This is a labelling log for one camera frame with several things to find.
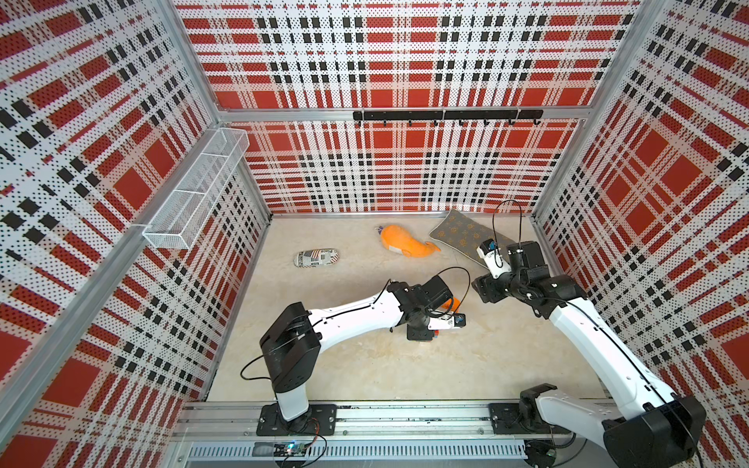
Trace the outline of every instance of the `orange stuffed toy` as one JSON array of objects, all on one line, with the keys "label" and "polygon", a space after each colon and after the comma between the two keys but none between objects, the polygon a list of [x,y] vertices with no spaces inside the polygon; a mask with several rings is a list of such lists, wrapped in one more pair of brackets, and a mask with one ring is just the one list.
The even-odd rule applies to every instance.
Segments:
[{"label": "orange stuffed toy", "polygon": [[411,234],[400,226],[380,226],[377,230],[380,232],[382,245],[385,246],[386,249],[403,254],[406,257],[428,257],[434,252],[440,252],[440,248],[433,243],[419,242],[411,237]]}]

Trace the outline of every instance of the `vent grille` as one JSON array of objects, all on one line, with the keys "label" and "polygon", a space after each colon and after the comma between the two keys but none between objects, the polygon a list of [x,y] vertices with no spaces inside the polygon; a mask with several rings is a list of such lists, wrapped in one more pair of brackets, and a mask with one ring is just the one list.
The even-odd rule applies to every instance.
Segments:
[{"label": "vent grille", "polygon": [[[190,460],[260,460],[253,455],[255,442],[196,443]],[[468,460],[487,458],[526,458],[523,440],[383,440],[328,442],[323,460]],[[322,453],[323,444],[308,450],[307,458]]]}]

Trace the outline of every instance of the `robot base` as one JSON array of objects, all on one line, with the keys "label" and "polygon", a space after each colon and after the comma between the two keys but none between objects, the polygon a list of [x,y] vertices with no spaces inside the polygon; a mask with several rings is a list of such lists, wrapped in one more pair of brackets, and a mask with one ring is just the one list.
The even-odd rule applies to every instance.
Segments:
[{"label": "robot base", "polygon": [[315,435],[315,423],[312,418],[320,422],[320,435],[332,436],[336,431],[335,404],[311,404],[303,415],[285,421],[277,403],[267,404],[260,411],[258,428],[255,433],[259,436],[294,436],[299,433]]},{"label": "robot base", "polygon": [[[549,425],[545,422],[537,423],[529,427],[528,421],[522,421],[520,415],[520,405],[517,403],[490,403],[489,416],[491,417],[491,427],[496,435],[504,434],[549,434]],[[570,434],[570,431],[561,427],[554,426],[554,435],[560,436]]]}]

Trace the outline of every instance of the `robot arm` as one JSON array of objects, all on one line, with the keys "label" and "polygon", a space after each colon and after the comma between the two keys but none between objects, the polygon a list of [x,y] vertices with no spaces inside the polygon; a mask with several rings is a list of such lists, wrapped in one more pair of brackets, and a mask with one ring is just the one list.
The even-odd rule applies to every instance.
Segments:
[{"label": "robot arm", "polygon": [[679,397],[604,322],[567,275],[551,278],[538,243],[508,246],[501,261],[494,241],[478,249],[490,273],[472,286],[484,303],[515,297],[556,326],[593,367],[616,402],[612,411],[543,384],[521,393],[531,427],[560,425],[604,447],[620,467],[671,467],[692,457],[706,413],[692,396]]},{"label": "robot arm", "polygon": [[305,310],[291,304],[260,340],[282,418],[306,424],[306,381],[320,353],[363,333],[407,325],[407,338],[430,341],[435,330],[463,327],[465,315],[434,310],[452,300],[445,282],[434,276],[424,285],[388,283],[377,295],[331,309]]}]

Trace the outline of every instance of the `black cable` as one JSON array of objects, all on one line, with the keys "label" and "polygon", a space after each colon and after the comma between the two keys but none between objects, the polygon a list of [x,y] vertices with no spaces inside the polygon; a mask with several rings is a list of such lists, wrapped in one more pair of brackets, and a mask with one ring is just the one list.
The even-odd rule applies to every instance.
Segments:
[{"label": "black cable", "polygon": [[327,452],[327,439],[325,438],[325,436],[322,436],[320,434],[317,434],[317,435],[318,435],[318,437],[320,437],[322,440],[325,441],[325,447],[323,447],[323,451],[318,455],[318,457],[316,459],[314,459],[313,461],[311,461],[311,462],[309,462],[307,464],[302,465],[302,468],[306,468],[309,465],[311,465],[314,462],[316,462],[317,460],[320,460],[323,457],[323,455],[325,455],[325,452]]},{"label": "black cable", "polygon": [[[520,211],[518,218],[518,244],[523,241],[523,207],[520,205],[519,201],[513,198],[505,201],[500,201],[499,203],[497,203],[497,206],[494,207],[494,212],[491,214],[491,231],[494,233],[494,243],[497,244],[497,250],[499,250],[500,244],[497,242],[497,229],[494,227],[494,217],[497,215],[497,210],[500,209],[500,206],[507,203],[508,201],[513,201],[518,206],[518,210]],[[497,265],[497,268],[501,268],[500,264],[497,263],[497,254],[494,254],[494,264]]]},{"label": "black cable", "polygon": [[339,315],[347,314],[348,312],[356,312],[357,310],[369,309],[370,307],[374,306],[374,305],[375,305],[375,303],[376,303],[376,302],[377,302],[377,301],[378,301],[378,300],[380,299],[380,296],[382,296],[382,294],[383,294],[383,293],[385,292],[385,290],[387,289],[387,286],[388,286],[389,284],[390,284],[390,279],[388,279],[388,280],[387,280],[387,283],[385,283],[385,286],[384,286],[384,287],[382,288],[382,291],[380,291],[380,293],[379,293],[379,294],[377,295],[377,297],[375,297],[374,301],[373,301],[373,302],[372,302],[371,304],[368,304],[368,305],[366,305],[366,306],[363,306],[363,307],[359,307],[358,309],[351,309],[351,310],[347,310],[347,311],[339,312],[339,313],[337,313],[337,314],[333,314],[333,315],[331,315],[331,316],[329,316],[329,317],[323,317],[323,318],[321,318],[320,320],[316,321],[316,322],[315,322],[315,324],[314,324],[314,325],[312,325],[312,328],[314,329],[314,328],[315,328],[315,326],[316,326],[316,325],[317,325],[318,323],[320,323],[321,321],[323,321],[323,320],[328,320],[329,318],[334,318],[334,317],[338,317]]},{"label": "black cable", "polygon": [[348,312],[356,312],[357,310],[364,310],[364,309],[369,309],[370,307],[372,307],[372,305],[371,305],[371,304],[369,304],[369,305],[367,305],[367,306],[359,307],[359,308],[357,308],[357,309],[351,309],[351,310],[347,310],[347,311],[339,312],[339,313],[337,313],[337,314],[333,314],[333,315],[331,315],[331,316],[329,316],[329,317],[323,317],[323,318],[321,318],[320,320],[316,321],[316,322],[315,322],[315,323],[314,323],[314,324],[312,325],[312,328],[315,328],[315,326],[316,326],[316,325],[317,325],[318,323],[320,323],[321,321],[323,321],[323,320],[327,320],[327,319],[329,319],[329,318],[335,318],[335,317],[338,317],[339,315],[347,314]]},{"label": "black cable", "polygon": [[510,429],[510,428],[512,427],[512,425],[513,425],[513,424],[515,424],[515,423],[517,423],[517,422],[520,422],[520,418],[522,418],[522,417],[523,417],[523,413],[518,413],[518,417],[517,417],[517,418],[515,418],[515,420],[514,420],[514,421],[512,421],[512,422],[511,422],[511,423],[509,423],[509,424],[505,423],[505,428],[508,428],[508,429]]},{"label": "black cable", "polygon": [[648,384],[648,386],[650,386],[650,388],[652,389],[652,391],[653,391],[653,392],[654,392],[654,393],[655,393],[655,394],[656,394],[656,395],[658,396],[658,398],[660,398],[660,399],[661,399],[661,401],[662,401],[662,402],[663,402],[663,404],[664,404],[664,405],[666,406],[666,408],[668,408],[668,410],[669,410],[669,411],[670,411],[671,413],[673,413],[673,415],[674,415],[674,416],[676,417],[676,420],[677,420],[677,421],[679,421],[679,424],[681,424],[681,425],[682,425],[682,427],[683,427],[683,428],[684,428],[684,430],[686,431],[687,435],[689,436],[689,439],[690,439],[690,440],[692,441],[692,443],[694,444],[694,451],[695,451],[695,453],[697,454],[697,460],[698,460],[698,461],[700,462],[700,468],[703,468],[703,467],[704,467],[704,464],[703,464],[703,459],[702,459],[702,455],[700,454],[700,447],[698,446],[698,442],[699,442],[699,440],[695,440],[695,439],[694,439],[694,436],[693,436],[693,435],[692,435],[692,433],[691,433],[691,432],[689,431],[689,428],[687,428],[687,425],[686,425],[686,424],[684,423],[684,421],[682,421],[682,418],[681,418],[681,416],[679,416],[679,414],[678,414],[678,413],[677,413],[677,412],[676,412],[676,411],[675,411],[675,410],[674,410],[673,408],[671,408],[671,407],[670,407],[670,406],[668,405],[668,403],[666,402],[665,398],[663,398],[663,397],[661,396],[661,394],[660,394],[660,393],[658,393],[658,390],[656,390],[656,389],[655,389],[655,386],[654,386],[654,385],[653,385],[652,383],[650,383],[650,381],[649,381],[649,380],[647,379],[647,377],[645,377],[645,374],[643,374],[643,372],[642,372],[642,371],[640,370],[640,368],[638,368],[638,367],[637,367],[637,366],[636,366],[636,365],[634,364],[634,361],[632,361],[632,359],[631,359],[631,358],[629,357],[629,355],[628,355],[628,354],[627,354],[627,353],[626,353],[626,352],[625,352],[625,351],[624,351],[624,350],[622,349],[622,347],[621,347],[621,346],[619,346],[619,344],[618,344],[618,343],[616,343],[616,341],[615,341],[615,340],[614,340],[613,338],[611,338],[611,337],[609,336],[609,334],[608,334],[608,333],[606,333],[606,332],[605,332],[605,331],[604,331],[604,330],[603,330],[603,329],[602,329],[602,328],[601,328],[601,327],[600,327],[600,326],[599,326],[599,325],[598,325],[598,324],[597,324],[597,323],[596,323],[596,322],[595,322],[595,321],[594,321],[594,320],[593,320],[593,319],[592,319],[592,318],[591,318],[591,317],[590,317],[590,316],[589,316],[589,315],[588,315],[588,314],[587,314],[587,313],[586,313],[586,312],[585,312],[585,311],[584,311],[583,309],[581,309],[581,308],[580,308],[580,307],[578,307],[577,305],[575,305],[575,304],[573,304],[573,303],[569,302],[568,300],[564,300],[564,299],[557,299],[556,297],[542,297],[542,299],[556,300],[556,301],[558,301],[558,302],[561,302],[561,303],[565,303],[565,304],[569,304],[570,306],[572,306],[572,307],[575,307],[575,308],[576,308],[577,310],[579,310],[580,312],[582,312],[582,314],[583,314],[583,315],[585,315],[585,316],[586,316],[586,317],[588,318],[588,320],[590,320],[590,322],[591,322],[591,323],[593,324],[593,326],[594,326],[594,327],[595,327],[596,329],[598,329],[598,331],[602,332],[602,333],[604,334],[604,336],[606,336],[606,338],[609,338],[609,341],[611,341],[611,343],[612,343],[612,344],[613,344],[614,346],[616,346],[616,349],[618,349],[618,350],[619,350],[619,352],[620,352],[620,353],[621,353],[621,354],[622,354],[622,355],[623,355],[623,356],[624,356],[624,357],[625,357],[625,358],[626,358],[626,359],[627,359],[627,360],[629,361],[629,363],[630,363],[630,364],[632,365],[632,367],[634,368],[634,370],[635,370],[635,371],[637,371],[637,373],[638,373],[638,374],[640,375],[640,377],[641,377],[641,378],[642,378],[643,380],[645,380],[645,383],[647,383],[647,384]]},{"label": "black cable", "polygon": [[308,418],[307,421],[304,423],[304,427],[306,428],[307,425],[309,424],[309,422],[312,421],[313,419],[315,421],[317,421],[317,428],[318,429],[316,431],[316,434],[310,434],[309,432],[299,432],[299,431],[295,431],[294,429],[285,428],[287,431],[292,432],[294,434],[299,434],[300,436],[315,436],[315,437],[320,437],[322,440],[325,441],[325,447],[323,448],[323,451],[318,455],[318,457],[316,459],[314,459],[313,461],[311,461],[311,462],[309,462],[307,464],[302,465],[300,468],[306,468],[309,465],[313,464],[314,462],[320,460],[323,457],[323,455],[325,455],[325,452],[327,452],[327,439],[325,438],[325,436],[323,436],[322,434],[320,434],[320,422],[317,419],[315,419],[315,418]]},{"label": "black cable", "polygon": [[569,463],[570,461],[573,461],[580,453],[582,453],[583,449],[585,449],[585,444],[587,444],[587,443],[588,443],[588,439],[585,439],[583,441],[583,445],[580,446],[580,450],[578,450],[574,455],[572,455],[567,460],[564,460],[562,463],[558,463],[556,465],[552,465],[551,468],[561,467],[563,464],[566,464],[566,463]]},{"label": "black cable", "polygon": [[[457,313],[457,312],[458,312],[458,309],[459,309],[459,308],[460,308],[460,307],[461,307],[461,306],[463,305],[463,301],[465,301],[465,300],[466,300],[466,296],[468,295],[468,291],[470,291],[470,273],[468,272],[468,270],[466,270],[466,269],[465,269],[465,268],[463,268],[463,267],[447,267],[446,269],[444,269],[444,270],[440,271],[439,273],[437,273],[437,274],[436,274],[435,276],[439,276],[439,275],[441,275],[442,273],[445,273],[445,272],[446,272],[447,270],[452,270],[452,269],[463,270],[463,271],[464,271],[464,272],[466,272],[466,274],[468,275],[468,286],[466,287],[466,292],[465,292],[465,294],[463,294],[463,299],[461,299],[461,303],[460,303],[460,304],[458,304],[458,307],[456,307],[456,308],[455,308],[455,310],[454,310],[454,312],[453,312],[453,314],[455,314],[455,313]],[[448,308],[447,308],[447,310],[446,310],[445,312],[442,312],[442,313],[439,313],[439,314],[432,314],[432,313],[431,313],[430,311],[427,311],[427,315],[428,315],[429,317],[432,317],[432,318],[440,318],[440,317],[442,317],[442,316],[444,316],[444,315],[447,315],[447,314],[448,314],[448,313],[450,313],[450,311],[452,310],[452,304],[453,304],[454,302],[455,302],[455,298],[453,297],[453,298],[452,298],[452,299],[450,300],[450,307],[448,307]]]},{"label": "black cable", "polygon": [[[296,320],[296,319],[298,319],[298,318],[300,318],[300,317],[306,317],[307,315],[309,315],[309,314],[298,315],[298,316],[296,316],[296,317],[292,318],[292,319],[291,319],[291,322],[293,322],[294,320]],[[292,328],[299,328],[300,326],[303,326],[303,325],[304,325],[304,323],[300,323],[299,325],[297,325],[297,326],[294,326],[294,327],[292,327]],[[245,371],[245,370],[246,370],[246,369],[247,369],[247,368],[248,368],[248,367],[249,367],[249,366],[250,366],[250,365],[251,365],[252,363],[254,363],[255,361],[257,361],[257,360],[258,360],[258,359],[260,359],[261,357],[265,356],[266,354],[271,354],[271,353],[272,353],[273,351],[275,351],[275,350],[281,349],[282,347],[286,346],[287,344],[291,343],[291,342],[292,342],[293,340],[295,340],[295,339],[297,339],[297,338],[299,338],[299,337],[300,337],[300,335],[299,335],[299,334],[297,334],[296,336],[294,336],[294,337],[293,337],[292,339],[290,339],[290,340],[286,341],[285,343],[283,343],[283,344],[280,344],[280,345],[276,346],[275,348],[273,348],[272,350],[268,351],[267,353],[263,353],[263,354],[261,354],[260,356],[258,356],[258,357],[256,357],[256,358],[254,358],[254,359],[253,359],[252,361],[250,361],[250,362],[246,363],[246,364],[244,365],[244,367],[242,368],[242,370],[241,370],[241,371],[239,371],[239,376],[240,376],[240,377],[242,377],[242,380],[265,380],[265,379],[271,380],[271,379],[270,379],[270,377],[244,377],[244,371]]]}]

